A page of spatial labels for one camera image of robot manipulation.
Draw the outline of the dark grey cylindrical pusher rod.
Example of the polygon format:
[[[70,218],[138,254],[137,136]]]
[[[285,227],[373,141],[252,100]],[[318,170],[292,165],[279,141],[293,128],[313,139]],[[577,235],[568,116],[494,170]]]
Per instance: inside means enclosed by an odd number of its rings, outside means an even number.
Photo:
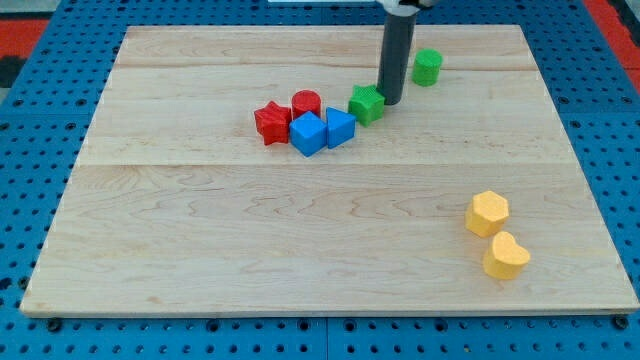
[[[402,98],[416,18],[416,13],[407,16],[386,15],[377,90],[387,106],[396,105]]]

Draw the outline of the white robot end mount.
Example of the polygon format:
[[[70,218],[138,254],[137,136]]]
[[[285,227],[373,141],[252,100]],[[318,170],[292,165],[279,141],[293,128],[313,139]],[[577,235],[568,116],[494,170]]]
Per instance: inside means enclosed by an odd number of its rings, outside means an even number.
[[[383,9],[394,16],[413,16],[421,10],[436,5],[436,0],[376,0]]]

